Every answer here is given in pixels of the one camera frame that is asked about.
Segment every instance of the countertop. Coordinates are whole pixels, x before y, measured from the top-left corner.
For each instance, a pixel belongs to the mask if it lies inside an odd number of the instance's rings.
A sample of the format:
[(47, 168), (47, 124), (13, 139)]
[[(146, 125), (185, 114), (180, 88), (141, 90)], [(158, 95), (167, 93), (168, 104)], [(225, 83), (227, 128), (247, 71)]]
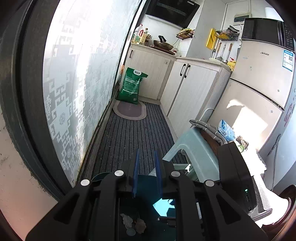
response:
[(204, 63), (208, 63), (208, 64), (214, 64), (214, 65), (217, 65), (217, 66), (221, 66), (223, 68), (225, 68), (226, 70), (228, 70), (230, 73), (231, 73), (231, 69), (224, 63), (222, 63), (221, 61), (217, 60), (217, 59), (214, 59), (214, 58), (210, 58), (210, 59), (199, 59), (199, 58), (186, 58), (186, 57), (178, 57), (176, 55), (171, 55), (171, 54), (168, 54), (166, 52), (163, 52), (161, 50), (158, 50), (158, 49), (154, 49), (154, 48), (151, 48), (151, 47), (148, 47), (148, 46), (144, 46), (144, 45), (139, 45), (139, 44), (131, 44), (133, 47), (136, 47), (138, 49), (141, 49), (141, 48), (145, 48), (146, 50), (145, 51), (148, 51), (148, 52), (152, 52), (152, 51), (156, 51), (158, 53), (161, 53), (162, 55), (167, 55), (167, 56), (170, 56), (171, 58), (177, 60), (177, 59), (183, 59), (183, 60), (192, 60), (192, 61), (197, 61), (197, 62), (204, 62)]
[(151, 47), (148, 47), (148, 46), (145, 46), (145, 45), (140, 45), (140, 44), (132, 44), (132, 46), (138, 46), (139, 48), (146, 48), (147, 50), (153, 50), (153, 51), (156, 51), (156, 52), (159, 52), (161, 54), (165, 54), (167, 56), (170, 56), (170, 57), (173, 57), (173, 58), (177, 58), (176, 55), (172, 55), (172, 54), (169, 54), (169, 53), (166, 53), (166, 52), (163, 52), (161, 50), (158, 50), (158, 49), (154, 49), (154, 48), (151, 48)]
[(193, 61), (218, 65), (218, 66), (221, 66), (221, 67), (225, 68), (226, 70), (228, 70), (231, 73), (231, 69), (226, 64), (224, 64), (221, 61), (219, 61), (217, 59), (214, 59), (214, 58), (209, 58), (208, 60), (207, 59), (200, 59), (200, 58), (186, 58), (186, 57), (176, 57), (176, 58), (177, 59), (193, 60)]

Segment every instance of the light blue stool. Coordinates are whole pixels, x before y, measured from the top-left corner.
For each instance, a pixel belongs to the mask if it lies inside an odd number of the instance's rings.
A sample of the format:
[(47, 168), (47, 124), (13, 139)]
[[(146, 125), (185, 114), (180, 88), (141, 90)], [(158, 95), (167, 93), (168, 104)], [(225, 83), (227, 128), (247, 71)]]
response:
[(208, 179), (213, 181), (220, 179), (218, 159), (201, 136), (199, 128), (193, 126), (180, 136), (163, 160), (171, 161), (179, 150), (186, 152), (200, 182), (203, 183)]

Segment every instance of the oval floor mat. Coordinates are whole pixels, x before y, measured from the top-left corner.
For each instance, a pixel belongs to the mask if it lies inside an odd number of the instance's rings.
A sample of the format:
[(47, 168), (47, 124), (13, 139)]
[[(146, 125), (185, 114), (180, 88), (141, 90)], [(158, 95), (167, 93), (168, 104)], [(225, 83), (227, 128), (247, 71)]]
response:
[(133, 121), (142, 120), (147, 116), (146, 105), (141, 101), (138, 104), (132, 104), (116, 100), (113, 110), (118, 116)]

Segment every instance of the green rice bag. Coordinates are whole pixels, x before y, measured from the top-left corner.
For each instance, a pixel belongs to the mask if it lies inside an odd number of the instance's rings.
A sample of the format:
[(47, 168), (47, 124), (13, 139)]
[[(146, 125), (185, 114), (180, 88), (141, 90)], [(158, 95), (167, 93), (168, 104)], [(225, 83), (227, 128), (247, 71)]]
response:
[(123, 85), (120, 92), (118, 93), (117, 100), (137, 104), (140, 82), (142, 78), (146, 78), (147, 76), (147, 74), (144, 74), (141, 71), (127, 68)]

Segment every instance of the wire basket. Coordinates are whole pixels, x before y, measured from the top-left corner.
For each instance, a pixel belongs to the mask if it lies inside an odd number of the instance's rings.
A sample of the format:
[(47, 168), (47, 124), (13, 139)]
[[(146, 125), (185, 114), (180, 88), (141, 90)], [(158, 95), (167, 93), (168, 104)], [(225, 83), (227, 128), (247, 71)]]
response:
[(181, 39), (181, 40), (185, 40), (185, 39), (189, 39), (189, 38), (193, 38), (193, 35), (194, 35), (194, 32), (192, 33), (193, 31), (188, 31), (188, 30), (186, 30), (186, 31), (183, 31), (183, 32), (181, 32), (181, 33), (178, 33), (177, 35), (176, 35), (176, 37), (178, 38), (178, 39)]
[(215, 36), (222, 41), (237, 41), (239, 38), (239, 34), (230, 29), (218, 30), (215, 32)]

